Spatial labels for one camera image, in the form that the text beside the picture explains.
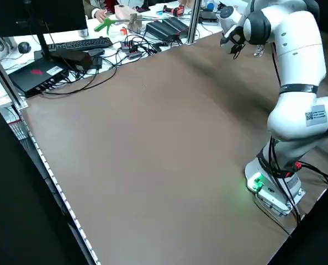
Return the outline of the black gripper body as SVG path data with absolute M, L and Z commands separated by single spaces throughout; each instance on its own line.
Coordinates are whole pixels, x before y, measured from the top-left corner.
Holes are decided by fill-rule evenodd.
M 246 41 L 243 27 L 236 26 L 229 34 L 229 39 L 234 46 L 242 46 Z

